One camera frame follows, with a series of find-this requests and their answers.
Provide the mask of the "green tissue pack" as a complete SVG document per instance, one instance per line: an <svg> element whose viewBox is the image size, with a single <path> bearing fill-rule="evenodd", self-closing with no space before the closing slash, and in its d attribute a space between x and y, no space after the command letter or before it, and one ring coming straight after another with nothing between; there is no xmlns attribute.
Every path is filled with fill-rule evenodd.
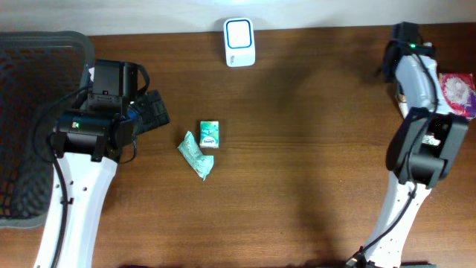
<svg viewBox="0 0 476 268"><path fill-rule="evenodd" d="M219 148L219 122L201 121L199 146L202 148Z"/></svg>

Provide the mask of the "teal wet wipes pack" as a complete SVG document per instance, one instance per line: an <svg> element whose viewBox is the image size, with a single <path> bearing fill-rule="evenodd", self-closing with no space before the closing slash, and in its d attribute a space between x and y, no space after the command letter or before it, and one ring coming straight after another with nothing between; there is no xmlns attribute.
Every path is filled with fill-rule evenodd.
<svg viewBox="0 0 476 268"><path fill-rule="evenodd" d="M184 140L177 147L187 163L205 181L214 165L214 156L204 155L191 131L187 131Z"/></svg>

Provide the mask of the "white tube with cork cap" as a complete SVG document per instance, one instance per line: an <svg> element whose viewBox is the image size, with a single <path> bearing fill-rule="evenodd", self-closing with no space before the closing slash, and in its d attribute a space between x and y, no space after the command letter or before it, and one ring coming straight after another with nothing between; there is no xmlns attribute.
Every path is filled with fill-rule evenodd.
<svg viewBox="0 0 476 268"><path fill-rule="evenodd" d="M399 110L401 112L402 117L406 118L406 116L408 114L408 111L409 111L408 104L407 104L407 101L406 101L406 97L403 94L397 93L396 94L396 102L397 102L397 105L399 107Z"/></svg>

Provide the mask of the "red purple pad package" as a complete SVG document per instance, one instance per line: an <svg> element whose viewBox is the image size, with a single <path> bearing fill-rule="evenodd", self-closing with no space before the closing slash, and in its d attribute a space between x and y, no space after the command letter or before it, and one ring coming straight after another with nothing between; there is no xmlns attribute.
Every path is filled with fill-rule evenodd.
<svg viewBox="0 0 476 268"><path fill-rule="evenodd" d="M475 118L475 83L473 74L439 73L440 87L454 114Z"/></svg>

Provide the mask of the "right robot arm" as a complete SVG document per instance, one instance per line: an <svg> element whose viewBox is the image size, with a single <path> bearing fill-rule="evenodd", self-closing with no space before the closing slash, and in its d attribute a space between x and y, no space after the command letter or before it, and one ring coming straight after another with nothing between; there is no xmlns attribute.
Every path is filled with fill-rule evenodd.
<svg viewBox="0 0 476 268"><path fill-rule="evenodd" d="M419 26L393 26L381 71L405 96L408 113L387 149L387 193L373 233L346 267L401 267L402 250L426 197L451 171L469 129L443 96L435 47Z"/></svg>

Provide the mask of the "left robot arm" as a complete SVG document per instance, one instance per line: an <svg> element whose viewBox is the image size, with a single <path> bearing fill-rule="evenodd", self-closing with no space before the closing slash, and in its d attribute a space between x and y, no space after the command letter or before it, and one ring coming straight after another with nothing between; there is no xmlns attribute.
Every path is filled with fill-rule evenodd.
<svg viewBox="0 0 476 268"><path fill-rule="evenodd" d="M107 191L127 145L170 122L140 64L97 60L46 138L54 168L35 267L90 267Z"/></svg>

